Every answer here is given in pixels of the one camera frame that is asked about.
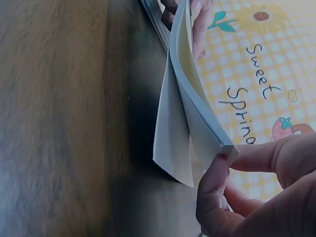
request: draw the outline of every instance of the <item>page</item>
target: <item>page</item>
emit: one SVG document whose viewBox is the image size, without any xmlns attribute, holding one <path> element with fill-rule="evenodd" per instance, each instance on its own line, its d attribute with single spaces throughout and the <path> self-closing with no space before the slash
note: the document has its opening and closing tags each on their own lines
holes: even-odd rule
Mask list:
<svg viewBox="0 0 316 237">
<path fill-rule="evenodd" d="M 188 98 L 181 93 L 192 141 L 194 147 L 199 146 L 196 153 L 204 165 L 208 163 L 208 168 L 217 153 L 225 153 L 232 162 L 238 152 L 212 112 L 201 86 L 189 46 L 186 7 L 187 1 L 181 1 L 173 22 L 169 50 L 179 88 L 183 88 L 191 101 L 189 103 Z M 216 154 L 208 149 L 210 143 Z"/>
<path fill-rule="evenodd" d="M 168 54 L 161 88 L 153 160 L 179 182 L 193 187 L 190 134 Z"/>
</svg>

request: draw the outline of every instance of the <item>table surface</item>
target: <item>table surface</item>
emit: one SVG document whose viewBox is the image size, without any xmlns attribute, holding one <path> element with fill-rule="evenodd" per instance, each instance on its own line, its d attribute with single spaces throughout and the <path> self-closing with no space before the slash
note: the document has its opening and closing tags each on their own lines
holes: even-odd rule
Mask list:
<svg viewBox="0 0 316 237">
<path fill-rule="evenodd" d="M 152 162 L 166 55 L 140 2 L 0 0 L 0 22 L 0 237 L 198 236 L 196 189 Z"/>
</svg>

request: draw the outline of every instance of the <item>fingernail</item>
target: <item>fingernail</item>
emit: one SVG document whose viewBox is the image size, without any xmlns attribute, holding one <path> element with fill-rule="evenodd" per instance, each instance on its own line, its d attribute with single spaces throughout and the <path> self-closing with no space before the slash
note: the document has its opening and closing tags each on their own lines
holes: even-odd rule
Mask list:
<svg viewBox="0 0 316 237">
<path fill-rule="evenodd" d="M 202 50 L 201 53 L 199 53 L 198 59 L 201 59 L 205 55 L 205 50 Z"/>
<path fill-rule="evenodd" d="M 198 17 L 199 12 L 202 8 L 202 2 L 200 0 L 196 0 L 191 5 L 191 15 L 193 19 L 195 20 Z"/>
</svg>

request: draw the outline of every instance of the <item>yellow checkered pattern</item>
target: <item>yellow checkered pattern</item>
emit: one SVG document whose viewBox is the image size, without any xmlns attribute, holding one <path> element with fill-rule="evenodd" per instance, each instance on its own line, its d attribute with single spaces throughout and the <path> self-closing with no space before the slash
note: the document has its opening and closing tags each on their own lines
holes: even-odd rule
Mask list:
<svg viewBox="0 0 316 237">
<path fill-rule="evenodd" d="M 212 108 L 235 144 L 316 129 L 315 11 L 315 0 L 217 0 L 212 15 L 221 12 L 218 24 L 231 27 L 208 30 L 197 67 Z M 256 22 L 258 12 L 269 17 L 266 24 Z M 284 128 L 280 118 L 290 118 Z M 269 200 L 282 190 L 275 174 L 232 170 L 231 176 L 251 198 Z"/>
</svg>

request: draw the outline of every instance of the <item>green leaf illustration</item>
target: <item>green leaf illustration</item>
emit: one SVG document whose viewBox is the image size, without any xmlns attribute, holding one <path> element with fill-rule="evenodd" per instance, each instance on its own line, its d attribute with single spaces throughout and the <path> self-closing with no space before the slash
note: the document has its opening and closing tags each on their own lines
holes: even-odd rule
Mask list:
<svg viewBox="0 0 316 237">
<path fill-rule="evenodd" d="M 226 23 L 218 24 L 218 27 L 225 32 L 235 32 L 235 29 Z"/>
<path fill-rule="evenodd" d="M 224 17 L 226 16 L 226 12 L 225 11 L 219 11 L 215 13 L 214 16 L 214 21 L 213 24 L 215 24 L 215 22 L 224 19 Z"/>
</svg>

